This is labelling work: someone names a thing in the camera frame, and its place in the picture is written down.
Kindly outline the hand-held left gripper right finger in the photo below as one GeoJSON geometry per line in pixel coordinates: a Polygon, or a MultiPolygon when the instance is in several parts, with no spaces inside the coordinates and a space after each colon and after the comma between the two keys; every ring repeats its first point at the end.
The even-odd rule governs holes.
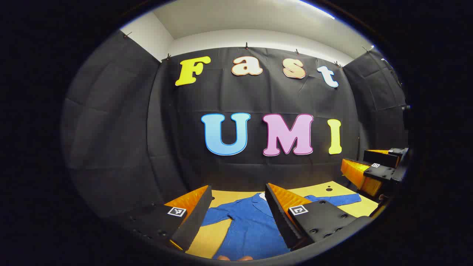
{"type": "Polygon", "coordinates": [[[328,198],[307,199],[271,183],[265,185],[265,197],[277,229],[291,250],[333,236],[347,238],[372,222],[370,216],[355,217],[328,198]]]}

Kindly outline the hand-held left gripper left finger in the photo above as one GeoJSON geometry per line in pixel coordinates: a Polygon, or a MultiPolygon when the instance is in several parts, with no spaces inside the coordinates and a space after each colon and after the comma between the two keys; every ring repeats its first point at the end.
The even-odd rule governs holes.
{"type": "Polygon", "coordinates": [[[186,252],[213,200],[205,185],[165,204],[149,204],[122,215],[123,228],[153,246],[186,252]]]}

